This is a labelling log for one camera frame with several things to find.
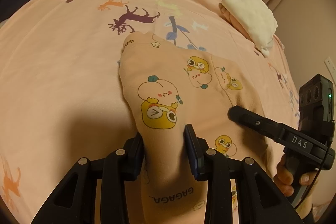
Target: pink bed sheet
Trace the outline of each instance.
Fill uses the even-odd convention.
[[[6,22],[0,30],[0,195],[19,223],[31,222],[76,160],[103,158],[134,136],[118,77],[132,30],[235,61],[265,115],[297,127],[298,95],[281,42],[264,58],[223,20],[219,3],[32,0]],[[270,144],[275,174],[282,147]],[[133,193],[130,221],[141,223],[137,183],[126,188]]]

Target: yellow cartoon character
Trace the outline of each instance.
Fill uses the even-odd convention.
[[[236,186],[234,185],[231,188],[231,197],[232,197],[232,209],[233,211],[237,210],[238,206],[234,206],[236,200],[237,200],[237,190],[236,190]]]
[[[183,104],[176,87],[169,81],[152,75],[148,82],[142,83],[138,89],[144,124],[155,129],[170,129],[177,121],[177,104]]]
[[[225,157],[232,157],[237,153],[237,147],[232,142],[231,138],[226,135],[219,136],[215,140],[216,150],[225,155]]]
[[[186,69],[184,70],[188,74],[191,84],[196,88],[201,88],[205,90],[212,80],[212,76],[209,73],[200,73],[200,71],[197,69],[193,69],[190,71],[187,71]]]
[[[151,42],[151,44],[154,48],[158,48],[161,45],[160,42],[157,42],[157,41],[153,41],[153,42]]]
[[[199,70],[200,73],[207,73],[209,71],[209,64],[202,58],[197,56],[192,56],[188,60],[188,68],[187,71],[191,71],[193,69]]]
[[[229,83],[226,85],[230,90],[241,90],[243,85],[236,78],[231,77],[228,73],[226,73],[227,79]]]
[[[226,72],[225,72],[225,68],[224,67],[217,67],[215,68],[215,73],[217,76],[217,79],[221,85],[222,88],[226,88],[227,85],[227,76],[226,76]]]

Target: handheld device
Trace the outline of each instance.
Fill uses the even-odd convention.
[[[320,74],[315,75],[310,81],[304,84],[299,90],[299,131],[320,143],[330,147],[332,136],[328,134],[330,129],[326,128],[333,120],[334,115],[334,89],[333,83]],[[300,143],[299,138],[293,136],[292,142],[296,145],[307,148],[305,142]],[[297,206],[304,196],[307,196],[307,186],[300,185],[300,177],[304,173],[314,171],[318,166],[303,159],[292,150],[286,149],[286,168],[293,174],[294,194],[288,200]]]
[[[285,146],[286,168],[293,174],[294,193],[288,200],[297,208],[308,195],[322,169],[329,170],[335,159],[330,148],[335,122],[333,118],[333,84],[316,75],[300,88],[299,131],[248,111],[240,106],[229,110],[229,118]],[[300,184],[304,173],[319,169],[307,189]]]

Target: wall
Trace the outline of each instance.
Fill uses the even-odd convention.
[[[324,60],[330,56],[336,64],[336,0],[282,0],[273,13],[297,89],[317,73],[331,80]],[[336,150],[336,141],[332,147]],[[332,199],[335,180],[336,164],[331,171],[321,172],[313,195],[315,204]]]

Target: white towel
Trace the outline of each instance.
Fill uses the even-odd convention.
[[[262,0],[223,0],[222,4],[247,31],[256,48],[268,57],[278,24],[266,4]]]

